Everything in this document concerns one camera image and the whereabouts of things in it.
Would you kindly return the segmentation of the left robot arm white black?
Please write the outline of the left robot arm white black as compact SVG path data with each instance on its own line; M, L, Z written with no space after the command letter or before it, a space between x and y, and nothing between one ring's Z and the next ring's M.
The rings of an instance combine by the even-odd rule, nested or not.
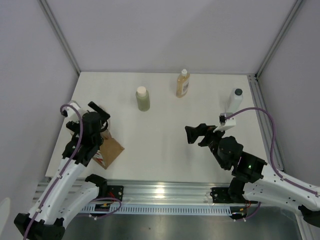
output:
M110 115L91 101L91 111L83 110L75 101L60 107L68 119L66 128L72 132L60 165L52 180L28 213L18 213L14 219L25 240L60 240L70 221L93 200L108 197L108 182L91 174L81 188L68 198L70 188L90 161L98 156L104 140L102 132L108 129Z

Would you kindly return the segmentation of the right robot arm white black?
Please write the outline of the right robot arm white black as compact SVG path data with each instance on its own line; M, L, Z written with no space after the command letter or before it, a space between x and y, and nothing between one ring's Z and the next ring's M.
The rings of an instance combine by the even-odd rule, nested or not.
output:
M285 173L277 175L269 163L245 152L242 144L233 136L224 136L215 125L201 123L197 127L186 126L185 131L189 144L202 137L198 145L208 147L219 166L231 172L229 187L211 188L214 203L266 203L300 215L310 225L320 226L319 187L312 186L306 191L309 184L301 181L292 184L295 178Z

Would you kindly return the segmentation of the right aluminium frame post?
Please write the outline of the right aluminium frame post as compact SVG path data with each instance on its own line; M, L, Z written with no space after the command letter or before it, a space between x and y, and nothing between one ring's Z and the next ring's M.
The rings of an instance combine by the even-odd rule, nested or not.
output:
M270 61L273 59L273 56L277 52L278 48L282 44L283 40L285 39L288 31L292 27L295 19L297 18L298 14L302 10L306 0L295 0L293 6L290 8L288 14L286 15L284 22L282 23L276 37L272 41L271 46L269 47L265 57L263 58L259 68L255 74L255 79L258 81L259 78L262 76L264 70L267 68Z

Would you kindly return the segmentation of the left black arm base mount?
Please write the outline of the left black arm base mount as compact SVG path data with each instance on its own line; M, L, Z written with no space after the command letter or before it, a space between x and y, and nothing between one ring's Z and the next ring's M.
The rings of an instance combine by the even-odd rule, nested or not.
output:
M109 185L108 180L96 174L91 174L86 177L85 182L93 183L98 187L98 198L116 198L120 201L123 199L123 185Z

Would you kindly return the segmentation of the white bottle grey cap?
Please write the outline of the white bottle grey cap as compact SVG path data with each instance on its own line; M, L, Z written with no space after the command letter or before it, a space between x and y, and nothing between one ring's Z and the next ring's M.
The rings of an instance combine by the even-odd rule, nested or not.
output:
M233 88L224 106L224 110L228 114L234 114L239 109L243 101L243 90L241 88Z

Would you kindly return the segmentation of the left aluminium frame post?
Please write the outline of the left aluminium frame post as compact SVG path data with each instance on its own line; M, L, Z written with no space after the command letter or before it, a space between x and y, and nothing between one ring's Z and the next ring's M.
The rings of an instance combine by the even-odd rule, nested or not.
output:
M71 50L71 47L66 40L63 31L60 28L60 25L50 7L47 0L37 0L44 16L47 19L47 22L49 23L53 33L56 36L56 39L58 40L66 58L68 59L69 63L71 64L73 70L76 72L76 74L79 76L81 74L81 69L78 65L78 62Z

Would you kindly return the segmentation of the green liquid bottle white cap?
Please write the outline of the green liquid bottle white cap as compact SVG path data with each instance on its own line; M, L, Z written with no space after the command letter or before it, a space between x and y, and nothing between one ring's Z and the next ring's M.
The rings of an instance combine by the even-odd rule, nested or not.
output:
M146 112L150 109L150 95L146 87L139 86L135 93L138 109Z

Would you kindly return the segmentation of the amber liquid bottle white cap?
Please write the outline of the amber liquid bottle white cap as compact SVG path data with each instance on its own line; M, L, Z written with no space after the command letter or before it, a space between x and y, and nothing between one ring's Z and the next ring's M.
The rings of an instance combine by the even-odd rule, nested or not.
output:
M186 95L189 88L190 73L183 69L177 78L176 96L182 98Z

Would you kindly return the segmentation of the aluminium mounting rail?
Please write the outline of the aluminium mounting rail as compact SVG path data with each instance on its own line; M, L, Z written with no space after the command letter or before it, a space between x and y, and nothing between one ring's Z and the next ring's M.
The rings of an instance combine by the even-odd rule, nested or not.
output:
M122 202L139 205L205 205L212 204L213 187L228 183L165 182L108 179L109 186L123 186Z

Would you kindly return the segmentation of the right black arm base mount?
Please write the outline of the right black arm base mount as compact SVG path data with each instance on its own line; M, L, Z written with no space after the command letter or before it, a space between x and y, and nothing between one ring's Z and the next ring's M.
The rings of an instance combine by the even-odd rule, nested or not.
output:
M216 204L240 204L241 200L231 197L229 194L229 187L212 187L210 196L213 203Z

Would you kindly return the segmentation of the aluminium frame post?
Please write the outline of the aluminium frame post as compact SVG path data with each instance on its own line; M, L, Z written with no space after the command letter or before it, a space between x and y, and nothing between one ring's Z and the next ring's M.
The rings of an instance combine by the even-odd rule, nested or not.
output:
M66 40L63 31L60 28L60 25L50 7L47 0L37 0L44 16L47 19L47 22L49 23L53 33L56 36L56 39L58 40L66 58L68 59L69 63L71 64L73 70L76 72L76 74L79 76L81 74L81 69L78 65L78 62L71 50L71 47Z
M284 22L282 23L276 37L272 41L271 46L269 47L265 57L263 58L259 68L255 74L255 79L258 81L259 78L262 76L264 70L267 68L270 61L273 59L273 56L277 52L278 48L282 44L283 40L285 39L288 31L292 27L295 19L297 18L298 14L302 10L306 0L295 0L293 6L290 8L288 14L286 15Z

